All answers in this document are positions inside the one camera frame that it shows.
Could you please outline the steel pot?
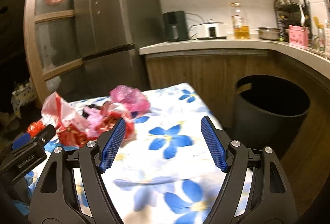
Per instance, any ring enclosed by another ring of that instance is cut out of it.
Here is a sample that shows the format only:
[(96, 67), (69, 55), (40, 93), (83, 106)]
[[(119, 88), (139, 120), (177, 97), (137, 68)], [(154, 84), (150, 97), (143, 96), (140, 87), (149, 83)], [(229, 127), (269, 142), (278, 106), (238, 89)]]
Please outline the steel pot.
[(269, 27), (259, 27), (257, 29), (259, 39), (278, 41), (280, 38), (280, 29), (269, 28)]

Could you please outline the crumpled red plastic bag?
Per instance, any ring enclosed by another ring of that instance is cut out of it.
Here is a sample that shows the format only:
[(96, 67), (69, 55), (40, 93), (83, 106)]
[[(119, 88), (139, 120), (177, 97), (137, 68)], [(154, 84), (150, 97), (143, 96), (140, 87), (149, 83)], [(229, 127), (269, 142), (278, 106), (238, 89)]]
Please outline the crumpled red plastic bag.
[(38, 135), (44, 128), (45, 128), (44, 123), (41, 120), (39, 120), (29, 125), (27, 129), (27, 133), (29, 133), (31, 138), (33, 138), (36, 135)]

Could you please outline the black air fryer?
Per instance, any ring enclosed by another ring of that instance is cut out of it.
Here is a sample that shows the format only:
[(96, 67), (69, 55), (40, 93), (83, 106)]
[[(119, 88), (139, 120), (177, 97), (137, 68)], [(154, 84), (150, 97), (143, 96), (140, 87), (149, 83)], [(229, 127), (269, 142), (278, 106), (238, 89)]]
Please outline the black air fryer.
[(182, 10), (167, 12), (162, 15), (166, 40), (179, 42), (189, 40), (186, 14)]

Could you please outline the pink utensil holder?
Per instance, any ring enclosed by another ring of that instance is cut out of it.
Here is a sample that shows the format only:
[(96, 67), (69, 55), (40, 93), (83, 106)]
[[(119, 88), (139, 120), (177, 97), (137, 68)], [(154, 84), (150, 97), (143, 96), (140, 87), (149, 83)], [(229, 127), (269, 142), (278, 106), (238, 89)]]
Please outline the pink utensil holder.
[(292, 46), (308, 47), (308, 28), (300, 26), (289, 26), (289, 44)]

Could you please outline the red white plastic bag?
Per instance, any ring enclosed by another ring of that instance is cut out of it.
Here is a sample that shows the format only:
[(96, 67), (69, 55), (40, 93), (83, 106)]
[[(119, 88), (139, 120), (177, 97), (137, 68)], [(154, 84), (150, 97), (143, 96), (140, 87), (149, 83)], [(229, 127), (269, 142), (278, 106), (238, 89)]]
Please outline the red white plastic bag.
[[(88, 122), (82, 116), (84, 106), (90, 104), (102, 105), (110, 102), (107, 116), (103, 117), (97, 127), (98, 137), (88, 137)], [(69, 104), (58, 93), (52, 93), (46, 98), (41, 110), (42, 121), (55, 127), (56, 134), (64, 146), (83, 147), (89, 140), (97, 140), (100, 135), (113, 128), (119, 118), (126, 123), (124, 139), (130, 140), (135, 133), (134, 121), (131, 113), (120, 103), (114, 103), (109, 98), (100, 98), (96, 103), (86, 104), (75, 102)]]

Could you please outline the cooking oil bottle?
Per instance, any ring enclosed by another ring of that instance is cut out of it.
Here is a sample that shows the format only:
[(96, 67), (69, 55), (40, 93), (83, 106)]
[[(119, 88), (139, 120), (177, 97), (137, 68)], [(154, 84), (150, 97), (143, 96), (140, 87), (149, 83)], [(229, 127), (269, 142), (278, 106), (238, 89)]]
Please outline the cooking oil bottle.
[(230, 3), (232, 9), (232, 24), (235, 39), (250, 39), (250, 28), (246, 13), (239, 2)]

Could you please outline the wooden glass sliding door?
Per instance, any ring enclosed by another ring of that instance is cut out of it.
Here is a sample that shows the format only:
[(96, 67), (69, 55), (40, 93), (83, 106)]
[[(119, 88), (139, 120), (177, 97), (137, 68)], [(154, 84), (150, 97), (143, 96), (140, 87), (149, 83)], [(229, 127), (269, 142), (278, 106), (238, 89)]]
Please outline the wooden glass sliding door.
[(25, 52), (41, 102), (53, 92), (67, 101), (84, 99), (90, 94), (75, 30), (74, 0), (64, 0), (58, 5), (25, 0)]

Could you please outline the black round trash bin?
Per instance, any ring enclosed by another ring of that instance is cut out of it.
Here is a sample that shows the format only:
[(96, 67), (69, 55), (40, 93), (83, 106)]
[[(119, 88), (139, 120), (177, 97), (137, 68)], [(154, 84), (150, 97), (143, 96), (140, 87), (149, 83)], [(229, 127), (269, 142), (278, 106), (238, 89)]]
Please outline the black round trash bin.
[(237, 81), (231, 138), (246, 147), (271, 147), (282, 159), (308, 115), (310, 98), (295, 83), (271, 75), (250, 75)]

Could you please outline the purple rubber glove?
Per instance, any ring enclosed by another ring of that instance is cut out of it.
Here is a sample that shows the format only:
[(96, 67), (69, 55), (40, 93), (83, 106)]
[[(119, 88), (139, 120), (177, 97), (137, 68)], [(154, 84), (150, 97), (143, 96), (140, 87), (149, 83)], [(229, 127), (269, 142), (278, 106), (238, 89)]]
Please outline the purple rubber glove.
[(86, 120), (88, 122), (88, 131), (87, 136), (88, 137), (98, 137), (99, 134), (97, 132), (97, 127), (101, 123), (103, 117), (88, 117)]

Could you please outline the pink plastic bag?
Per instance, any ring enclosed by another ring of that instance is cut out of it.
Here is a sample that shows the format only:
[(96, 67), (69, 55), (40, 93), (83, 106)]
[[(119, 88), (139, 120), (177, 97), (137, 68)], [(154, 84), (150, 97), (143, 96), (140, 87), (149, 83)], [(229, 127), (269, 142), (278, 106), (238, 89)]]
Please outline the pink plastic bag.
[(122, 104), (130, 112), (146, 112), (151, 107), (148, 98), (138, 89), (118, 85), (110, 91), (114, 103)]

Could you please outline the floral white blue tablecloth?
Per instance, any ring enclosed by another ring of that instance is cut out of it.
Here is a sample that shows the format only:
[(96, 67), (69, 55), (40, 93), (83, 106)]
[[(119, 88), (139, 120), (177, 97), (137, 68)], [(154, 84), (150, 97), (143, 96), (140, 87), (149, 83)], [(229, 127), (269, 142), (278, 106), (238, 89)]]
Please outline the floral white blue tablecloth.
[(188, 83), (144, 96), (144, 113), (108, 108), (133, 131), (102, 175), (110, 198), (124, 223), (203, 223), (225, 179), (200, 129), (211, 111)]

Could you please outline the polka dot covered table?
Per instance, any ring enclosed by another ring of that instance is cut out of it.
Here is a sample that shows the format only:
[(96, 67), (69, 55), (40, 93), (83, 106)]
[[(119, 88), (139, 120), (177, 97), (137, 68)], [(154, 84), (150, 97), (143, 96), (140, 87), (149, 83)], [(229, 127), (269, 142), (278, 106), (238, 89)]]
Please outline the polka dot covered table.
[(18, 89), (12, 92), (11, 104), (13, 106), (13, 112), (21, 119), (20, 108), (30, 102), (34, 101), (38, 97), (32, 79), (30, 78), (28, 83), (21, 84)]

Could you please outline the wooden lower cabinets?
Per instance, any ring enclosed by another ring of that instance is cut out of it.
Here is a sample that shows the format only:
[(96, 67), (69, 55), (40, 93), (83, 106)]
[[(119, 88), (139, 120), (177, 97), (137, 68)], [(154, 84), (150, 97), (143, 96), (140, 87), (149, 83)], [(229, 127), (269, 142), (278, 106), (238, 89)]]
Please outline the wooden lower cabinets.
[(310, 98), (302, 133), (329, 134), (329, 79), (306, 64), (271, 50), (224, 49), (145, 56), (152, 89), (189, 83), (223, 127), (233, 125), (237, 81), (273, 75), (299, 85)]

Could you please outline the white kitchen countertop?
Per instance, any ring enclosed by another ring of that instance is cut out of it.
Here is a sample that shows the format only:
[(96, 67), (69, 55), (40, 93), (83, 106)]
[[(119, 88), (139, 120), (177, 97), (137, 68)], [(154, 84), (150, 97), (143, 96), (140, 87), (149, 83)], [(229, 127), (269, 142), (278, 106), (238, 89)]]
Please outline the white kitchen countertop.
[(284, 42), (263, 39), (216, 39), (163, 42), (142, 47), (139, 49), (139, 54), (150, 55), (156, 53), (216, 49), (273, 50), (309, 66), (325, 77), (329, 77), (329, 59), (324, 53), (305, 49), (303, 47), (292, 46)]

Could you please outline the blue rubber glove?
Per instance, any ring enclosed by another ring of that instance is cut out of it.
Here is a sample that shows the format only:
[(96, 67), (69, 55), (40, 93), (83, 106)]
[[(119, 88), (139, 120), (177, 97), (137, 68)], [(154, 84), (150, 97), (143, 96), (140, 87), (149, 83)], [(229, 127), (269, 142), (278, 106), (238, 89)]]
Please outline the blue rubber glove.
[(63, 144), (60, 143), (59, 139), (54, 139), (54, 140), (49, 141), (44, 146), (44, 150), (52, 153), (53, 150), (57, 147), (62, 147), (65, 151), (72, 151), (72, 150), (78, 149), (78, 147), (75, 147), (75, 146), (64, 146)]

